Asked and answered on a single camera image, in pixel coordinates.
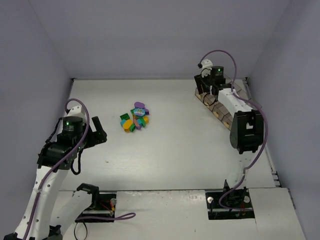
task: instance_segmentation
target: black bracket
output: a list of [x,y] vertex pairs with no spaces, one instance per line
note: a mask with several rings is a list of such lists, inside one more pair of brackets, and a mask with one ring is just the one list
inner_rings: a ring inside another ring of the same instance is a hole
[[238,111],[233,116],[230,143],[234,149],[255,153],[264,141],[264,119],[258,110]]
[[92,195],[92,203],[89,208],[94,209],[99,204],[100,191],[98,186],[82,183],[76,188],[77,191],[84,191]]

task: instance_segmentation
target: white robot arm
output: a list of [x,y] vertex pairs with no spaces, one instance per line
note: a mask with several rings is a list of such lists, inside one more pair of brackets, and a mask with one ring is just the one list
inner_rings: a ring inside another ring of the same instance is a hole
[[87,122],[87,113],[82,105],[70,109],[67,116],[63,117],[62,132],[57,135],[57,140],[46,141],[39,154],[36,180],[23,218],[15,232],[6,235],[4,240],[62,239],[63,234],[83,210],[96,204],[99,188],[83,183],[72,199],[52,214],[59,189],[69,169],[73,169],[78,153],[80,157],[84,149],[107,141],[107,134],[99,118],[92,118],[96,129],[93,132]]

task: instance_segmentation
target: green block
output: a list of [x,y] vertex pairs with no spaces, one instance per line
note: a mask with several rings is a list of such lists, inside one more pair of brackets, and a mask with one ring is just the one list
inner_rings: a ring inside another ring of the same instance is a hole
[[136,126],[135,126],[134,124],[132,124],[132,125],[130,126],[130,132],[133,132],[134,130],[136,130]]
[[146,127],[146,121],[143,118],[139,118],[142,127]]
[[125,114],[121,115],[120,118],[121,118],[121,120],[129,120],[130,116],[128,113],[125,113]]

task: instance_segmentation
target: white cable holder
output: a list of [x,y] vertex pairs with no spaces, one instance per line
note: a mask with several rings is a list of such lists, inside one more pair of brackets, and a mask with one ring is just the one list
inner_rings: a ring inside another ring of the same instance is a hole
[[210,61],[209,59],[204,59],[201,62],[201,65],[202,65],[201,76],[204,78],[204,77],[210,75],[212,67],[214,66],[212,61]]
[[70,116],[80,117],[83,119],[84,124],[87,123],[86,112],[81,105],[73,106],[68,112],[68,114],[66,115],[66,117],[70,117]]

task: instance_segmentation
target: red wire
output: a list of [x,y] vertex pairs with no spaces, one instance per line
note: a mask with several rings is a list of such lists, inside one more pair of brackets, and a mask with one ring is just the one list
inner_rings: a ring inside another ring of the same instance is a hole
[[103,205],[101,202],[100,202],[100,204],[111,212],[111,210],[109,208],[107,208],[107,206]]

